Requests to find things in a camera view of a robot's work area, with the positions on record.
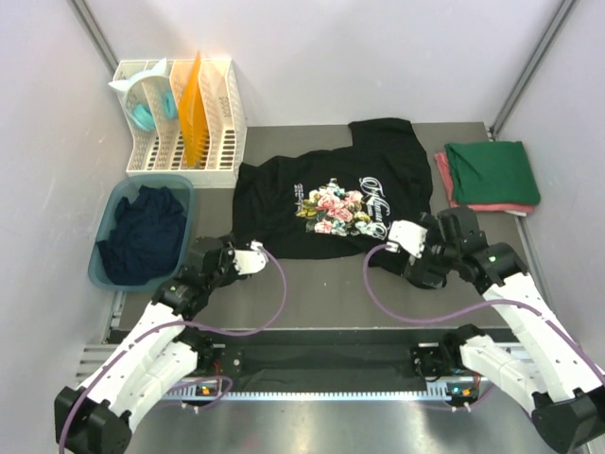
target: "folded green cloth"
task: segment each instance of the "folded green cloth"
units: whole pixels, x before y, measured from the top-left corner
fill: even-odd
[[[540,192],[521,142],[445,146],[458,203],[537,205]]]

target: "white wall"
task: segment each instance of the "white wall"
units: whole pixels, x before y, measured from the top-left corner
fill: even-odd
[[[0,56],[0,452],[56,452],[54,397],[112,298],[86,269],[131,141],[68,2],[5,6]]]
[[[559,0],[89,0],[119,59],[231,55],[251,126],[491,123]]]
[[[605,365],[605,2],[579,2],[502,132],[525,143],[543,200],[527,219],[553,305]]]

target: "floral graphic print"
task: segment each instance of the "floral graphic print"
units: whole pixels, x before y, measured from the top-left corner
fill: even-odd
[[[338,236],[370,235],[373,225],[370,216],[363,211],[365,202],[359,191],[345,191],[337,179],[327,186],[309,193],[308,199],[297,202],[298,218],[307,219],[306,231]]]

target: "white robotic arm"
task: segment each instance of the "white robotic arm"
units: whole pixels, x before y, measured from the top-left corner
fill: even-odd
[[[488,245],[475,214],[466,207],[436,217],[424,215],[420,224],[397,221],[390,230],[387,249],[410,254],[405,276],[440,288],[448,271],[458,271],[486,301],[502,302],[493,308],[533,360],[514,357],[480,329],[466,325],[441,343],[447,367],[487,377],[531,415],[557,452],[568,452],[605,433],[602,370],[594,363],[591,368],[578,347],[565,340],[571,337],[516,252],[505,243]]]
[[[206,307],[217,287],[262,270],[268,258],[261,248],[255,241],[247,251],[213,238],[196,241],[177,276],[158,288],[139,322],[108,360],[77,390],[65,387],[59,393],[55,400],[57,441],[72,408],[87,392],[76,418],[68,424],[66,447],[76,454],[124,452],[141,420],[175,384],[193,372],[201,380],[214,375],[212,343],[184,321]],[[216,383],[213,388],[219,393],[221,383],[209,380]]]

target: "folded pink cloth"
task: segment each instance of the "folded pink cloth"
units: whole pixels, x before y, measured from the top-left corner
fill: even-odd
[[[452,175],[450,174],[450,163],[447,161],[447,154],[437,153],[435,155],[435,161],[437,162],[437,168],[441,174],[443,185],[445,186],[445,192],[447,192],[447,199],[450,201],[450,206],[455,208],[460,206],[454,199],[452,199],[452,192],[454,191],[454,182],[452,181]],[[533,213],[533,206],[522,205],[519,203],[490,203],[488,205],[473,204],[467,205],[474,211],[513,211],[515,214],[527,215]]]

